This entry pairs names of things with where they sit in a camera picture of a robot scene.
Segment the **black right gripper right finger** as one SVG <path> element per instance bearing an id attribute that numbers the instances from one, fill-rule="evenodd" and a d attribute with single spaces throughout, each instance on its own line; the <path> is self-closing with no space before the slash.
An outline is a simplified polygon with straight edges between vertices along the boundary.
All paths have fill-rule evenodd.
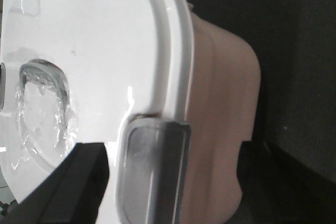
<path id="1" fill-rule="evenodd" d="M 237 177 L 249 223 L 335 223 L 335 183 L 274 144 L 244 141 Z"/>

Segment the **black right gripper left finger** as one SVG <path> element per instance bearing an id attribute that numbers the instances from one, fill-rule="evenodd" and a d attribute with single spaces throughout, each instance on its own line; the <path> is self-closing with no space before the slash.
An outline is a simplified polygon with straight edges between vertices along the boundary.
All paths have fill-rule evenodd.
<path id="1" fill-rule="evenodd" d="M 1 223 L 96 223 L 109 180 L 103 143 L 78 143 Z"/>

